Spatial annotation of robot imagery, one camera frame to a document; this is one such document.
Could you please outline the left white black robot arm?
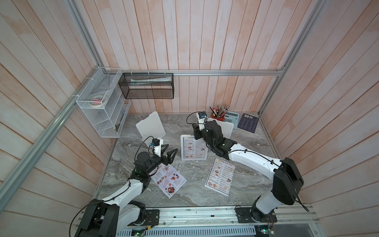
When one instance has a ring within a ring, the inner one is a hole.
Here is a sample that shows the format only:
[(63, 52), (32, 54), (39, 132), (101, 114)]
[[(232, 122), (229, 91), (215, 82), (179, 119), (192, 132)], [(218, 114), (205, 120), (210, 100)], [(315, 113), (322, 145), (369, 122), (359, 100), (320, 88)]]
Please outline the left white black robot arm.
[(136, 152), (135, 167), (124, 186), (106, 198), (93, 199), (79, 211), (84, 211), (84, 215), (76, 230), (76, 237), (114, 237), (131, 223), (143, 225), (148, 221), (145, 204), (134, 198), (147, 189), (159, 166), (172, 164), (178, 152), (177, 148), (167, 151), (168, 144), (156, 146), (156, 141), (154, 139), (151, 143), (152, 153)]

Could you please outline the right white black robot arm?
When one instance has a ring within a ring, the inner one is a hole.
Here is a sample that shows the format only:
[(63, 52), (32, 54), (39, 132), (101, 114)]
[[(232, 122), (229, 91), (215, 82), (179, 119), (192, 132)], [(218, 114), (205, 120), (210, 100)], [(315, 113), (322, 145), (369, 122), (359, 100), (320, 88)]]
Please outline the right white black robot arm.
[(273, 223), (276, 221), (274, 210), (277, 207), (300, 202), (299, 192), (304, 180), (292, 159), (275, 159), (249, 150), (236, 141), (225, 138), (215, 121), (198, 119), (192, 128), (195, 139), (202, 139), (218, 157), (243, 164), (272, 181), (272, 189), (259, 196), (250, 208), (235, 209), (240, 223)]

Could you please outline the right white narrow rack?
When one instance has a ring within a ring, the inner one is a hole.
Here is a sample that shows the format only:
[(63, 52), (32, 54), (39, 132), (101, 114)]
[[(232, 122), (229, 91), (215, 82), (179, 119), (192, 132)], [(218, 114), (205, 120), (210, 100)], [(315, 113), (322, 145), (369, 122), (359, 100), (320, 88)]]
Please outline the right white narrow rack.
[(220, 121), (220, 120), (217, 120), (214, 118), (208, 118), (207, 121), (215, 121), (221, 127), (223, 136), (225, 138), (228, 138), (228, 139), (231, 138), (231, 134), (232, 134), (232, 131), (234, 129), (233, 123), (226, 122), (226, 121)]

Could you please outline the left white narrow rack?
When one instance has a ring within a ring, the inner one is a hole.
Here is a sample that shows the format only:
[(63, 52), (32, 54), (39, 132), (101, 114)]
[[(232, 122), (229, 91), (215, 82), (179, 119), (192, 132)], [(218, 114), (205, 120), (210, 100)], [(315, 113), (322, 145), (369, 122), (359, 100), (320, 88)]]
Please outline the left white narrow rack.
[(136, 127), (147, 147), (152, 143), (152, 138), (148, 138), (149, 136), (160, 139), (160, 144), (163, 145), (163, 137), (166, 132), (157, 112), (152, 112), (147, 118), (139, 121)]

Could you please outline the red pen cup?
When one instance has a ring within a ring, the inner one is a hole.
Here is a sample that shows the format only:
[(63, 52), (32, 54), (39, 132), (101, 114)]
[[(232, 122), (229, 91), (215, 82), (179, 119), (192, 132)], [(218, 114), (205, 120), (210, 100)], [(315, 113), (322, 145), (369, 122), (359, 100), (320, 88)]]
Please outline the red pen cup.
[(217, 104), (216, 108), (211, 108), (211, 118), (224, 121), (226, 113), (229, 111), (229, 107), (226, 105), (219, 105)]

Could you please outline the left red white menu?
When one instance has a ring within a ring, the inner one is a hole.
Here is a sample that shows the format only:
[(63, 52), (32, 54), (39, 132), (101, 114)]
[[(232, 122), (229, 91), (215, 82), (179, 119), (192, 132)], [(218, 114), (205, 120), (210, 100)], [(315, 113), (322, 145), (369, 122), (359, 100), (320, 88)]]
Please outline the left red white menu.
[(172, 198), (187, 181), (172, 165), (160, 164), (150, 175), (168, 198)]

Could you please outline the grey desk calculator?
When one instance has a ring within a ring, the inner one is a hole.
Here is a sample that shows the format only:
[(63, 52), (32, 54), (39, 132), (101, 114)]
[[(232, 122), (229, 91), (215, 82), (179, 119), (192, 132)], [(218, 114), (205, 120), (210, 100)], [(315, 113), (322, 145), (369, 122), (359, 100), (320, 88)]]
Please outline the grey desk calculator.
[(237, 129), (239, 123), (239, 113), (228, 111), (225, 114), (225, 122), (230, 122), (234, 125), (234, 129)]

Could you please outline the dark purple card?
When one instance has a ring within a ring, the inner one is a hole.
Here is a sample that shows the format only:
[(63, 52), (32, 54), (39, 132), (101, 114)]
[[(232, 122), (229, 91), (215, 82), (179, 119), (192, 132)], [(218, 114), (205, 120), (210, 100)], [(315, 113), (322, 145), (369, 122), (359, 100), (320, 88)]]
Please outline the dark purple card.
[(242, 130), (245, 130), (251, 133), (255, 133), (258, 123), (259, 123), (258, 117), (244, 113), (240, 118), (237, 128), (240, 128)]

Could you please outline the paper inside black basket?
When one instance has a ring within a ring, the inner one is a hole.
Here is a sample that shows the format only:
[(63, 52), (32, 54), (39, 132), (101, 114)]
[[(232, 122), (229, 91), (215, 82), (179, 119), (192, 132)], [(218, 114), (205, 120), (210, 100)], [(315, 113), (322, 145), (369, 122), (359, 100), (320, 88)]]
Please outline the paper inside black basket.
[(173, 79), (171, 77), (163, 78), (141, 78), (130, 79), (132, 86), (167, 86), (171, 85)]

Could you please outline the tape roll on shelf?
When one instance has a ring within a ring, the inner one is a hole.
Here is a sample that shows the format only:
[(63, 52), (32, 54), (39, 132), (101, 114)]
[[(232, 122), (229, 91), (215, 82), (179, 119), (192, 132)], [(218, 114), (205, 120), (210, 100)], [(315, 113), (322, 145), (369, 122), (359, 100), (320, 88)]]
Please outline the tape roll on shelf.
[(103, 94), (93, 96), (88, 102), (89, 106), (92, 108), (101, 108), (105, 106), (106, 103), (107, 100), (105, 99), (105, 96)]

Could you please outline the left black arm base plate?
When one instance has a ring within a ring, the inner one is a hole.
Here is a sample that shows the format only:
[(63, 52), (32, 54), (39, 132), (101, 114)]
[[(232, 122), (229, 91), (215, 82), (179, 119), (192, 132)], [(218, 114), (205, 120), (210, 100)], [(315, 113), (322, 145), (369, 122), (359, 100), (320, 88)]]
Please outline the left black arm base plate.
[(142, 226), (159, 224), (159, 209), (148, 209), (141, 211), (139, 208), (131, 208), (123, 210), (118, 218), (118, 227), (124, 228), (126, 226)]

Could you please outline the black mesh wall basket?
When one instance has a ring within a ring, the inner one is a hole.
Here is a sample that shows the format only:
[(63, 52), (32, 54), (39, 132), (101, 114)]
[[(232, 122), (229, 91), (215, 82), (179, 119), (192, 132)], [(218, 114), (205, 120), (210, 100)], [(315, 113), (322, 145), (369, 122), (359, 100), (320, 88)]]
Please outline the black mesh wall basket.
[[(132, 86), (130, 79), (171, 77), (167, 86)], [(118, 85), (125, 99), (173, 99), (175, 94), (174, 77), (170, 73), (123, 73)]]

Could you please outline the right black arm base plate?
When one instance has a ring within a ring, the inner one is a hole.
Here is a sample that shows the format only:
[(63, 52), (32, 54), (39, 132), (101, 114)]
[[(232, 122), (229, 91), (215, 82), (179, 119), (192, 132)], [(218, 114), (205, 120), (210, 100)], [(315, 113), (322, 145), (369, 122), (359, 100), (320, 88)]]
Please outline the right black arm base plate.
[(235, 207), (235, 213), (239, 223), (276, 223), (277, 217), (274, 211), (269, 214), (262, 214), (251, 207)]

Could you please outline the aluminium front rail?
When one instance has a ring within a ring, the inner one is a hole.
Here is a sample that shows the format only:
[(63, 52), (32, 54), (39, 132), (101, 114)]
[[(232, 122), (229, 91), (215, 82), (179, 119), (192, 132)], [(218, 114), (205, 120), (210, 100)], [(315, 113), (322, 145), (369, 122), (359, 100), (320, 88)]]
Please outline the aluminium front rail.
[[(139, 208), (137, 205), (128, 205), (124, 210), (131, 208)], [(274, 212), (277, 217), (276, 223), (239, 223), (235, 213), (235, 205), (233, 206), (204, 206), (204, 207), (161, 207), (140, 209), (145, 211), (148, 209), (159, 209), (159, 224), (154, 227), (205, 227), (205, 226), (234, 226), (234, 225), (270, 225), (280, 224), (310, 224), (320, 223), (319, 218), (311, 206), (303, 209), (302, 206), (295, 204), (293, 206), (282, 205)], [(118, 225), (118, 218), (109, 223)], [(149, 226), (132, 226), (130, 227), (149, 227)], [(121, 228), (117, 226), (120, 232), (128, 226)]]

